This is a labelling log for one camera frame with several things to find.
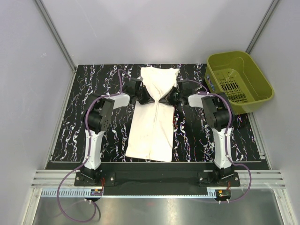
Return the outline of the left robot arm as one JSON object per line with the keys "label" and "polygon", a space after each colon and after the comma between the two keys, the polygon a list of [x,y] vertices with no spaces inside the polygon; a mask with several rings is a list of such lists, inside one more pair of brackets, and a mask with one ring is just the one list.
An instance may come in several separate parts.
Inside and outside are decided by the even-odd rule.
{"label": "left robot arm", "polygon": [[80,172],[90,185],[95,186],[101,181],[102,140],[110,125],[113,110],[135,102],[142,105],[155,102],[141,77],[131,78],[120,93],[102,96],[92,94],[88,98],[82,116],[85,131],[85,155]]}

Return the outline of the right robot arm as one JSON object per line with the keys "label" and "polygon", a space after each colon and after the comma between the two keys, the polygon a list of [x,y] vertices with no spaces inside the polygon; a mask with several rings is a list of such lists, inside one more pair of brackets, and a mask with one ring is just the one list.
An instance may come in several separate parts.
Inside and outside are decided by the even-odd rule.
{"label": "right robot arm", "polygon": [[183,104],[204,110],[205,120],[213,131],[215,158],[214,169],[208,175],[202,175],[199,182],[223,186],[234,175],[230,152],[233,113],[228,98],[223,92],[215,94],[200,91],[194,94],[188,83],[189,80],[178,82],[177,86],[164,94],[159,102],[172,106]]}

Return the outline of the white t shirt red print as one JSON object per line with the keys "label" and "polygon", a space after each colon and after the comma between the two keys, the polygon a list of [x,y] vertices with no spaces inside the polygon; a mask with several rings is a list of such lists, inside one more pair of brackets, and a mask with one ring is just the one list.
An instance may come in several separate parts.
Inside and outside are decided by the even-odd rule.
{"label": "white t shirt red print", "polygon": [[141,77],[153,103],[135,104],[126,157],[171,162],[174,106],[159,100],[177,85],[178,68],[141,68]]}

